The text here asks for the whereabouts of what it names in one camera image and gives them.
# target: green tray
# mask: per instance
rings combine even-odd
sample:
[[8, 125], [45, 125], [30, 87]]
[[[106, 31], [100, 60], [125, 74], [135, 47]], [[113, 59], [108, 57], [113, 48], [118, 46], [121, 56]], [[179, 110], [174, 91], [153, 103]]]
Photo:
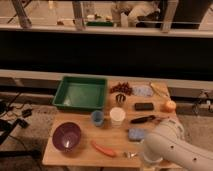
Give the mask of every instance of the green tray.
[[106, 90], [106, 79], [65, 76], [57, 89], [53, 105], [62, 110], [101, 110], [105, 104]]
[[103, 26], [103, 27], [113, 27], [112, 22], [103, 22], [103, 21], [89, 21], [87, 26]]

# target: metal rod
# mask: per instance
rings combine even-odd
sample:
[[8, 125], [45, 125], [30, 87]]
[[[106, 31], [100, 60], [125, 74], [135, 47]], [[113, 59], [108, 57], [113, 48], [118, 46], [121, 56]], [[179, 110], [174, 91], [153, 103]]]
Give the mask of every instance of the metal rod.
[[83, 30], [84, 29], [84, 21], [83, 21], [83, 15], [81, 10], [81, 2], [80, 1], [72, 1], [73, 5], [73, 12], [75, 17], [75, 27], [77, 30]]
[[32, 26], [32, 23], [24, 11], [22, 2], [20, 0], [12, 0], [12, 3], [13, 7], [16, 10], [16, 14], [18, 15], [20, 26], [22, 28], [30, 28]]
[[161, 26], [163, 33], [168, 33], [170, 31], [178, 3], [179, 0], [168, 0], [168, 6]]

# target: orange object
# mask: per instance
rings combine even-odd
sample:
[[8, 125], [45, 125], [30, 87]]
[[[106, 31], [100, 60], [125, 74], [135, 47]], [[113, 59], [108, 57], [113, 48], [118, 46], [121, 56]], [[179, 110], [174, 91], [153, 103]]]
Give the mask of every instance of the orange object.
[[176, 109], [177, 105], [174, 101], [172, 100], [168, 100], [166, 101], [166, 103], [164, 104], [164, 109], [166, 112], [174, 112]]
[[93, 140], [90, 143], [96, 150], [102, 152], [103, 154], [110, 156], [110, 157], [116, 157], [116, 152], [114, 150], [100, 146]]

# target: spoon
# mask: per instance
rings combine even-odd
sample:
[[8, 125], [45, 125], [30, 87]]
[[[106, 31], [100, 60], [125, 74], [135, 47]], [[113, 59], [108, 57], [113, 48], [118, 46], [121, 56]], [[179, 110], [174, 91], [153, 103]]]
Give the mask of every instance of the spoon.
[[129, 158], [129, 159], [132, 158], [132, 157], [135, 157], [137, 155], [138, 155], [138, 153], [133, 153], [133, 152], [130, 152], [130, 151], [125, 151], [124, 152], [124, 156]]

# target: wooden table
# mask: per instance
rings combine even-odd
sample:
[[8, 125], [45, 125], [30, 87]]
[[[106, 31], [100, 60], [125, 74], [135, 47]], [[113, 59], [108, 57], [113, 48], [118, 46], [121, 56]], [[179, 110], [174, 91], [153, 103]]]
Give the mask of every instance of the wooden table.
[[[112, 85], [116, 85], [118, 81], [108, 81], [108, 88]], [[145, 85], [145, 82], [130, 82], [130, 85]], [[156, 83], [162, 90], [168, 92], [167, 86], [164, 83]], [[128, 167], [139, 168], [141, 161], [138, 157], [131, 159], [125, 158], [124, 151], [137, 152], [138, 144], [130, 142], [128, 140], [127, 130], [131, 127], [140, 127], [148, 130], [153, 129], [156, 125], [152, 122], [144, 124], [131, 125], [129, 122], [133, 118], [147, 116], [150, 114], [158, 116], [169, 116], [177, 119], [176, 113], [164, 113], [161, 112], [161, 106], [164, 104], [164, 98], [157, 94], [152, 97], [138, 97], [127, 96], [126, 102], [123, 105], [126, 111], [127, 117], [119, 128], [113, 128], [110, 123], [109, 111], [112, 107], [117, 106], [115, 102], [115, 95], [107, 94], [106, 106], [104, 109], [105, 121], [102, 127], [95, 127], [91, 120], [89, 113], [79, 114], [77, 112], [65, 113], [59, 111], [55, 116], [55, 120], [50, 132], [48, 143], [43, 157], [44, 165], [66, 165], [66, 166], [94, 166], [94, 167]], [[135, 111], [133, 106], [136, 102], [153, 102], [154, 111]], [[58, 151], [52, 144], [52, 135], [55, 129], [64, 122], [75, 122], [82, 130], [82, 138], [77, 148], [70, 153], [62, 153]], [[107, 146], [116, 151], [117, 157], [111, 158], [98, 151], [96, 151], [91, 145], [90, 141], [95, 140], [100, 145]], [[175, 164], [167, 164], [160, 167], [164, 168], [177, 168]]]

